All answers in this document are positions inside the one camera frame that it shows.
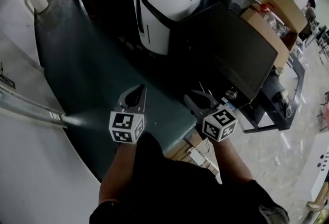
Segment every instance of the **tiled floor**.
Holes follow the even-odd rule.
[[[299,111],[289,130],[244,134],[243,129],[250,129],[251,125],[238,114],[240,126],[231,141],[241,158],[250,168],[258,183],[270,194],[273,200],[283,206],[289,213],[290,223],[301,223],[305,216],[306,201],[295,198],[293,187],[302,172],[310,152],[314,135],[323,128],[320,114],[320,103],[324,102],[324,93],[329,90],[329,74],[319,57],[320,48],[313,42],[304,53],[303,66],[306,70]],[[266,115],[261,125],[272,124]],[[287,139],[290,149],[283,140],[281,133]],[[205,143],[199,146],[201,153],[208,148]],[[215,155],[210,152],[212,161]],[[276,163],[275,156],[281,161]]]

